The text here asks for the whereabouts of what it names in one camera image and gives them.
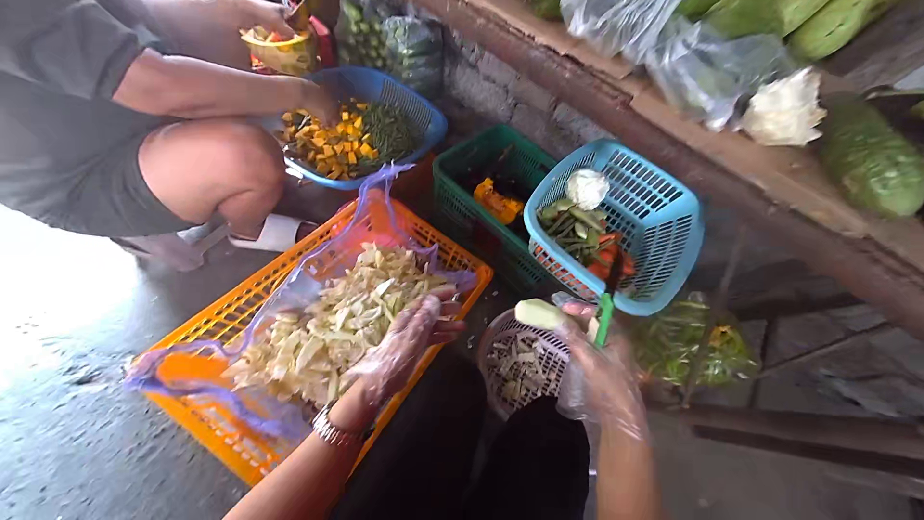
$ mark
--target hand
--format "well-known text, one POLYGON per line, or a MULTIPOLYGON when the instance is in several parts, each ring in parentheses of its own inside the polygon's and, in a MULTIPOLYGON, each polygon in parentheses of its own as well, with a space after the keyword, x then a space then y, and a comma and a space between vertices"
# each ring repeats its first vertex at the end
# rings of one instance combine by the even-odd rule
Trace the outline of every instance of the hand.
POLYGON ((414 366, 427 347, 454 340, 465 330, 461 321, 443 321, 440 316, 455 316, 461 303, 449 301, 455 285, 444 285, 420 296, 398 313, 378 347, 370 350, 346 376, 359 375, 365 402, 382 406, 407 385, 414 366))
POLYGON ((586 332, 596 307, 572 299, 562 305, 562 310, 574 318, 567 319, 555 333, 568 345, 571 360, 584 373, 584 389, 596 418, 605 427, 618 427, 643 439, 647 431, 645 407, 634 376, 632 345, 626 335, 614 319, 606 344, 599 349, 588 340, 586 332))
POLYGON ((259 25, 267 31, 275 31, 285 40, 295 38, 295 31, 286 23, 288 7, 264 0, 233 0, 233 3, 237 6, 237 25, 240 29, 259 25))
POLYGON ((340 104, 328 89, 314 81, 302 83, 302 102, 298 108, 307 109, 312 116, 321 120, 326 128, 333 128, 340 122, 340 104))

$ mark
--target black pants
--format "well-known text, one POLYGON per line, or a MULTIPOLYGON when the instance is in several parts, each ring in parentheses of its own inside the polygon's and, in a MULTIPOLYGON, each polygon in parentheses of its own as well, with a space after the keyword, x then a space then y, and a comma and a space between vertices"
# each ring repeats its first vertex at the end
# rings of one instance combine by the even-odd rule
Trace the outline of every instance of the black pants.
POLYGON ((471 362, 443 349, 346 483, 331 518, 580 519, 587 436, 554 405, 539 398, 513 414, 471 483, 484 382, 471 362))

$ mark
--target wristwatch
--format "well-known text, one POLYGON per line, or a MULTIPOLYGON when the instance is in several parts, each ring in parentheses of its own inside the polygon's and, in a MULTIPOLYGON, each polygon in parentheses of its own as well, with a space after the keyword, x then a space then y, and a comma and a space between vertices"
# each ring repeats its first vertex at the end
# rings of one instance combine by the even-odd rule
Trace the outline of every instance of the wristwatch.
POLYGON ((324 442, 333 444, 334 446, 354 446, 369 440, 369 437, 372 437, 372 433, 375 431, 375 421, 372 421, 372 423, 369 424, 369 426, 366 427, 366 429, 361 433, 344 431, 331 424, 331 422, 327 419, 327 414, 331 411, 331 408, 334 407, 336 402, 337 399, 334 399, 333 401, 327 403, 311 421, 311 427, 314 428, 314 431, 318 434, 318 437, 320 437, 324 442))

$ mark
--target yellow container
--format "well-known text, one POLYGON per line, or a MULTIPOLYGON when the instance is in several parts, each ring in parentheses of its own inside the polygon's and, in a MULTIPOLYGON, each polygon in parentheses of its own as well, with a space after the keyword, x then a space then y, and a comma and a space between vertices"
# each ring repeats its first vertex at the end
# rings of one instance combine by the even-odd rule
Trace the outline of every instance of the yellow container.
POLYGON ((302 77, 312 72, 318 62, 314 29, 302 32, 286 42, 263 42, 253 31, 242 32, 240 39, 263 65, 290 76, 302 77))
MULTIPOLYGON (((478 301, 479 296, 491 281, 494 271, 473 254, 462 249, 433 226, 414 215, 398 201, 392 200, 392 205, 397 225, 414 240, 425 247, 435 243, 439 244, 438 255, 443 268, 467 269, 476 274, 478 279, 476 287, 463 294, 462 311, 459 313, 459 319, 461 319, 478 301)), ((388 214, 383 210, 384 204, 370 204, 370 206, 372 206, 372 211, 363 221, 357 222, 354 229, 366 229, 369 241, 387 238, 383 235, 391 228, 391 224, 388 214)), ((301 258, 331 240, 349 224, 356 213, 356 207, 357 201, 350 203, 292 249, 280 254, 231 292, 158 341, 150 351, 193 340, 220 340, 224 343, 234 340, 253 319, 273 290, 286 279, 293 268, 298 266, 301 258)), ((323 254, 317 255, 306 268, 315 269, 319 273, 318 276, 324 276, 327 269, 332 268, 330 265, 332 260, 325 258, 323 254)), ((421 356, 407 386, 385 405, 375 424, 375 432, 363 446, 357 464, 372 443, 378 439, 382 429, 391 420, 398 406, 417 384, 423 371, 427 369, 441 348, 443 345, 433 345, 421 356)), ((224 359, 174 353, 164 359, 157 370, 157 375, 167 385, 174 381, 197 379, 230 389, 233 386, 232 382, 221 377, 226 368, 227 362, 224 359)), ((251 486, 260 482, 296 448, 291 442, 265 437, 253 431, 242 420, 235 417, 224 404, 208 397, 189 395, 174 398, 160 393, 147 393, 146 395, 251 486)))

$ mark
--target person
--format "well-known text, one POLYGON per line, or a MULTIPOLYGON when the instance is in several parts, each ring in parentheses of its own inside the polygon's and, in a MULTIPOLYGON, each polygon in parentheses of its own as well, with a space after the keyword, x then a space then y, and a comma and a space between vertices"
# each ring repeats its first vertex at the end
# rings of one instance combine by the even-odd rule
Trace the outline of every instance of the person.
POLYGON ((249 71, 239 30, 292 37, 285 16, 263 0, 0 3, 0 204, 107 237, 187 229, 217 212, 238 245, 258 246, 284 221, 267 217, 285 166, 249 117, 338 115, 321 85, 249 71))
MULTIPOLYGON (((588 437, 579 421, 556 411, 553 398, 539 398, 511 415, 469 488, 485 385, 480 372, 450 349, 437 355, 350 475, 362 432, 407 383, 420 353, 459 331, 459 322, 438 319, 456 312, 457 303, 437 297, 451 293, 423 297, 400 313, 365 375, 322 411, 315 430, 225 520, 583 518, 588 437)), ((585 375, 600 427, 597 518, 659 519, 644 407, 627 369, 627 343, 614 334, 596 350, 583 332, 593 308, 573 301, 564 309, 574 318, 556 333, 585 375)))

